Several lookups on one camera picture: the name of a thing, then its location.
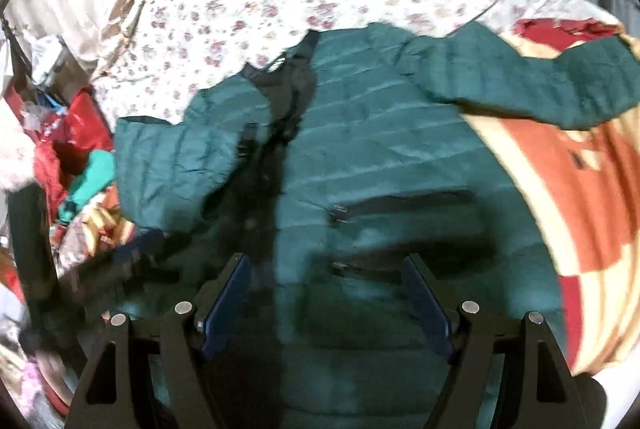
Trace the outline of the dark green quilted jacket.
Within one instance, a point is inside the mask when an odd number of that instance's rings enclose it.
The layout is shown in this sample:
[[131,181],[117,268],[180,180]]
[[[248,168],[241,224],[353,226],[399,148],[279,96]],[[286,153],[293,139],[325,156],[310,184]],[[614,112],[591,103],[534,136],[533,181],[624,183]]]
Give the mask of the dark green quilted jacket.
[[254,283],[215,391],[232,428],[416,428],[447,373],[401,286],[338,261],[433,257],[489,311],[541,312],[567,356],[563,299],[523,196],[466,114],[586,129],[639,100],[618,36],[536,59],[472,23],[442,39],[386,24],[303,39],[270,66],[198,91],[178,124],[115,128],[122,210],[143,229],[203,234],[122,308],[164,313],[226,253]]

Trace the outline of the red clothes pile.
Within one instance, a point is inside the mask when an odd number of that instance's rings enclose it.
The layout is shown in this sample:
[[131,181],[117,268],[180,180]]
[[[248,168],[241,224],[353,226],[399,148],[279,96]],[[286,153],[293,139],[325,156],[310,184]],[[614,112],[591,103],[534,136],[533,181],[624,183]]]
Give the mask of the red clothes pile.
[[81,175],[89,153],[94,150],[112,152],[114,141],[93,92],[85,86],[76,92],[70,105],[41,108],[23,100],[15,89],[4,97],[30,140],[35,142],[35,178],[46,194],[50,220],[58,220],[58,207],[63,203],[70,183]]

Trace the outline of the red orange love blanket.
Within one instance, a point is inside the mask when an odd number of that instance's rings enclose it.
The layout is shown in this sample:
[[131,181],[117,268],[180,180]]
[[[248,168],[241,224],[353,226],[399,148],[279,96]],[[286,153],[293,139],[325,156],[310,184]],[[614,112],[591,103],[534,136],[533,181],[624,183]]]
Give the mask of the red orange love blanket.
[[549,250],[570,370],[620,363],[639,343],[639,100],[586,129],[495,112],[464,119],[515,183]]

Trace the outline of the teal green garment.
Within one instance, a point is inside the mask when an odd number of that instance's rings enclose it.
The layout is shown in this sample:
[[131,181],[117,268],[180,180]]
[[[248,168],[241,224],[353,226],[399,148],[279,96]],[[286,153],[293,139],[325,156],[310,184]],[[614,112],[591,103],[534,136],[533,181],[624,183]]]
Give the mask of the teal green garment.
[[102,150],[90,152],[84,172],[70,183],[68,194],[58,207],[58,220],[64,224],[70,223],[114,178],[115,155]]

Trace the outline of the clear plastic bag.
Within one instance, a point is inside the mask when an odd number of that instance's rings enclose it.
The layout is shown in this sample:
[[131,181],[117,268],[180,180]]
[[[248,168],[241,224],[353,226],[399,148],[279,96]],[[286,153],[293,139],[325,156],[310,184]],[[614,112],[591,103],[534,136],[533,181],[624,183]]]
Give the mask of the clear plastic bag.
[[55,70],[64,64],[67,52],[61,36],[49,35],[32,43],[32,81],[37,86],[47,85]]

